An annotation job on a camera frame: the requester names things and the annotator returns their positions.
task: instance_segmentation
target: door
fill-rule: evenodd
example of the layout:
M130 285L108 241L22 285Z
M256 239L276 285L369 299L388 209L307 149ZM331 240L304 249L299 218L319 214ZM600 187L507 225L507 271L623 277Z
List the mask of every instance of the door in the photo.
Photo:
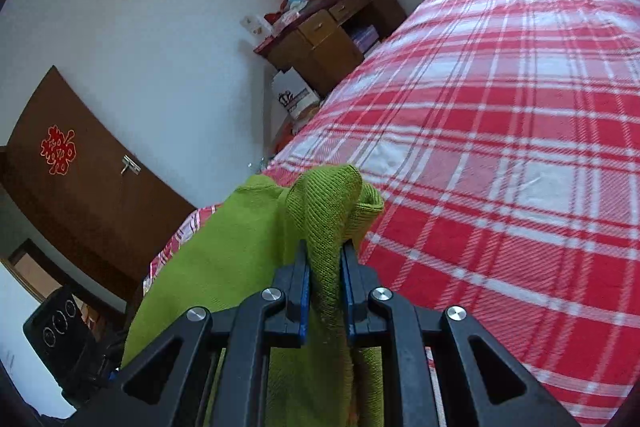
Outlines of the door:
M111 136L55 66L9 139L3 184L54 247L126 301L194 210Z

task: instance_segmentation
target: plaid bedsheet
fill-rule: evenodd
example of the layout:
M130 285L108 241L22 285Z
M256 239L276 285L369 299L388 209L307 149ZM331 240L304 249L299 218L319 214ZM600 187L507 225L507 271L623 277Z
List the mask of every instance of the plaid bedsheet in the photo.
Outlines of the plaid bedsheet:
M604 425L640 377L639 94L640 0L426 0L266 174L355 165L361 262Z

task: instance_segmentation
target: silver door handle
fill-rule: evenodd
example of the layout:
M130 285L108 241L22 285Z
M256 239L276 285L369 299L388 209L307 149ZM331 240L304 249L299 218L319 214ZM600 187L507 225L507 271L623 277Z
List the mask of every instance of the silver door handle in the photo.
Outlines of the silver door handle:
M127 155L124 155L122 163L124 163L124 167L122 168L122 171L120 171L121 176L127 171L127 169L131 169L135 175L140 174L140 166Z

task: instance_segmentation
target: red door decoration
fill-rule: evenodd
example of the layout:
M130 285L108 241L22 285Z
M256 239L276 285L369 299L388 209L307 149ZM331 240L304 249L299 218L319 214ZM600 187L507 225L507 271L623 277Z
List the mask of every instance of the red door decoration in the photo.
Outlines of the red door decoration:
M40 144L40 156L44 156L47 164L51 165L49 174L64 176L69 170L69 163L76 159L76 144L71 141L75 135L76 133L70 130L65 136L57 125L49 127L49 137Z

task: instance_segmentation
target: green garment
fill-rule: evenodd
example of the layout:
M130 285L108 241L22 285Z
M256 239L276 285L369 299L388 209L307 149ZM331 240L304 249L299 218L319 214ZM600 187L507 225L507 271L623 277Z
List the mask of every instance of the green garment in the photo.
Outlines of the green garment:
M220 311L268 287L305 239L312 274L307 341L302 349L271 350L266 424L346 427L355 402L358 425L381 426L380 352L347 346L338 261L342 243L359 246L382 210L377 190L350 165L311 169L291 188L252 176L162 269L133 320L123 362L188 308Z

